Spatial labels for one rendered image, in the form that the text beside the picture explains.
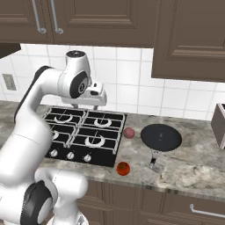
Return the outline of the black gas hob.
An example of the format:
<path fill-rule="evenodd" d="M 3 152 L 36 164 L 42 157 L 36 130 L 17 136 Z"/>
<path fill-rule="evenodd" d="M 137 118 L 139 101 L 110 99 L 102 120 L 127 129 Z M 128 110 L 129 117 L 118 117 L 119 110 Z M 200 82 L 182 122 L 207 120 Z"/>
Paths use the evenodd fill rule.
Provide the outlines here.
<path fill-rule="evenodd" d="M 51 107 L 43 116 L 53 133 L 46 157 L 86 163 L 83 158 L 90 155 L 88 164 L 113 168 L 126 118 L 124 113 Z M 58 155 L 51 157 L 54 149 Z M 75 155 L 71 160 L 69 152 Z"/>

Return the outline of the black frying pan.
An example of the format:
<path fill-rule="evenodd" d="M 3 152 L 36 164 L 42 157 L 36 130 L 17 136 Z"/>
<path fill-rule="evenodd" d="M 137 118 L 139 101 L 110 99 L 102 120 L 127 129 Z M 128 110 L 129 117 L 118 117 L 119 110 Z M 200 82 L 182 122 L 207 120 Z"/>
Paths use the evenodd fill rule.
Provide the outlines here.
<path fill-rule="evenodd" d="M 154 168 L 156 159 L 161 153 L 177 149 L 182 143 L 179 131 L 164 124 L 147 125 L 141 131 L 141 139 L 151 150 L 150 169 Z"/>

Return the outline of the reddish round onion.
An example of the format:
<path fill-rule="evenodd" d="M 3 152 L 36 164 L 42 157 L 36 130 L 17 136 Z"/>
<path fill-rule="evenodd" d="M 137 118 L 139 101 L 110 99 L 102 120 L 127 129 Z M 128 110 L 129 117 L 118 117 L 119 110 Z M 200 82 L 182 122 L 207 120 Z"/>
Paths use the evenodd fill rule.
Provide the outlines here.
<path fill-rule="evenodd" d="M 132 139 L 134 137 L 134 130 L 131 127 L 124 129 L 123 134 L 126 138 Z"/>

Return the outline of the brown base cupboard door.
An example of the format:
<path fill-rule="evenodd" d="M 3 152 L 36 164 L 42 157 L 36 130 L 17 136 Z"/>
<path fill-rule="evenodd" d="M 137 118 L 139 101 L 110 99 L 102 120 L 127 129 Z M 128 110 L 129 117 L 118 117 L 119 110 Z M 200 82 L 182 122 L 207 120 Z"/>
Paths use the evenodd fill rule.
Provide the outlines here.
<path fill-rule="evenodd" d="M 90 225 L 134 225 L 138 188 L 89 181 L 87 193 L 77 201 Z"/>

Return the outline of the red tomato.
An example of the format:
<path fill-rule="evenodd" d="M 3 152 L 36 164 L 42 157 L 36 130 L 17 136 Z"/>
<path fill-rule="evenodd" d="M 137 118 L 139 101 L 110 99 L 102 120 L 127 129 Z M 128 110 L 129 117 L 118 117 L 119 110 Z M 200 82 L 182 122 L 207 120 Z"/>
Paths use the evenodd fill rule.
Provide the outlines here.
<path fill-rule="evenodd" d="M 130 166 L 126 162 L 120 162 L 117 165 L 116 171 L 121 176 L 126 176 L 130 172 Z"/>

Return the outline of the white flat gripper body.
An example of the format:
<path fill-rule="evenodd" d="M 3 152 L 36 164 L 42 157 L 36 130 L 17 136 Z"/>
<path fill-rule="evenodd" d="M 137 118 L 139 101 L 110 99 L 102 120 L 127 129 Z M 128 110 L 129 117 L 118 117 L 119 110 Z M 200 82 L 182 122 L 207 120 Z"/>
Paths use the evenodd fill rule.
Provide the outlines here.
<path fill-rule="evenodd" d="M 97 105 L 105 106 L 107 104 L 107 96 L 105 90 L 102 90 L 99 96 L 79 97 L 76 99 L 62 98 L 62 102 L 72 105 Z"/>

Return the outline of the grey wall socket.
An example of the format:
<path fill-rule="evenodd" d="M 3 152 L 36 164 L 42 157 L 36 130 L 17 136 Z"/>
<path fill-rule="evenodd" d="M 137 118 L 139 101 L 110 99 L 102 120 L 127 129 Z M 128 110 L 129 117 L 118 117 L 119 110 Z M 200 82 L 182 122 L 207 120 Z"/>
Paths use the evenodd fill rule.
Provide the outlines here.
<path fill-rule="evenodd" d="M 17 89 L 12 74 L 3 74 L 3 79 L 8 90 L 15 91 Z"/>

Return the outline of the dark extractor hood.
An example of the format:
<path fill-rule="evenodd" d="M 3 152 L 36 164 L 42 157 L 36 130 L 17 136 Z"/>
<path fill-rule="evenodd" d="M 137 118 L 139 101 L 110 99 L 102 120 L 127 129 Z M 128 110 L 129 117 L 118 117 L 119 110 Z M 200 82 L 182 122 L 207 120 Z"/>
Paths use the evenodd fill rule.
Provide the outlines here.
<path fill-rule="evenodd" d="M 21 49 L 19 43 L 0 43 L 0 59 L 14 54 Z"/>

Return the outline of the brown drawer front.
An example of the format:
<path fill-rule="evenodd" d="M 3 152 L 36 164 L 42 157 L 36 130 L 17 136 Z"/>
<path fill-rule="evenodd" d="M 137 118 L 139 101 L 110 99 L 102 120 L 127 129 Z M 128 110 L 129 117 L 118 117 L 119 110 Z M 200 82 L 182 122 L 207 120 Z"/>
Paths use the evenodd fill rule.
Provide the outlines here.
<path fill-rule="evenodd" d="M 204 200 L 172 193 L 165 195 L 163 214 L 176 219 L 193 221 L 198 225 L 225 225 L 224 218 L 193 213 L 190 209 L 190 204 L 193 204 L 194 208 L 198 210 L 225 214 L 224 202 Z"/>

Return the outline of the brown wall cupboard door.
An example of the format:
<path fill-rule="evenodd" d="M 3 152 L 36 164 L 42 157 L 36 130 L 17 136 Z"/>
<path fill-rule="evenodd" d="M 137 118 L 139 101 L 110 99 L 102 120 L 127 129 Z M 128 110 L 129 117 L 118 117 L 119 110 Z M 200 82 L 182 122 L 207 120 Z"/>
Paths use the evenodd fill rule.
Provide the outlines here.
<path fill-rule="evenodd" d="M 47 32 L 37 31 L 32 0 L 0 0 L 0 42 L 53 44 L 54 35 L 49 13 L 49 0 L 35 0 L 40 26 Z"/>
<path fill-rule="evenodd" d="M 54 0 L 56 44 L 153 47 L 158 0 Z M 51 2 L 49 13 L 54 28 Z"/>
<path fill-rule="evenodd" d="M 152 76 L 225 82 L 225 0 L 159 0 Z"/>

